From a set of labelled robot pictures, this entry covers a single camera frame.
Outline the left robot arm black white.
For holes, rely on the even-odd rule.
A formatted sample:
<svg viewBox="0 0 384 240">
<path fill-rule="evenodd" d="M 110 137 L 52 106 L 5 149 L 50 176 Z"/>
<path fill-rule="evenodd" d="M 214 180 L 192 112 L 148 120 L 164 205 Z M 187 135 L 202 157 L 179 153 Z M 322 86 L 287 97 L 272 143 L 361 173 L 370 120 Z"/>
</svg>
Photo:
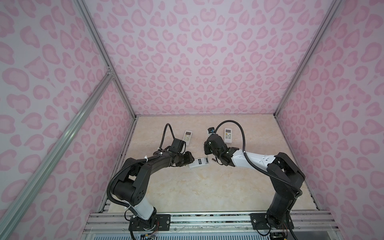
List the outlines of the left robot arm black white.
<svg viewBox="0 0 384 240">
<path fill-rule="evenodd" d="M 185 141 L 174 139 L 171 146 L 159 148 L 150 157 L 128 158 L 108 183 L 108 200 L 126 207 L 133 214 L 129 219 L 131 231 L 154 232 L 160 227 L 157 210 L 146 198 L 150 177 L 164 168 L 193 163 L 193 155 L 185 148 Z"/>
</svg>

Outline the red white remote control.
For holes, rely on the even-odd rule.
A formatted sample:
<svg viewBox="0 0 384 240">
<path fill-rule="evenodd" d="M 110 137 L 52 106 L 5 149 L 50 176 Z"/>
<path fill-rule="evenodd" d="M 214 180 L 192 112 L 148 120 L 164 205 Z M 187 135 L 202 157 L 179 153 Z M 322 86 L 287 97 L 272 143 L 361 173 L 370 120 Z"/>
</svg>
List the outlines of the red white remote control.
<svg viewBox="0 0 384 240">
<path fill-rule="evenodd" d="M 190 169 L 204 167 L 209 165 L 209 159 L 207 157 L 195 159 L 191 164 L 189 164 Z"/>
</svg>

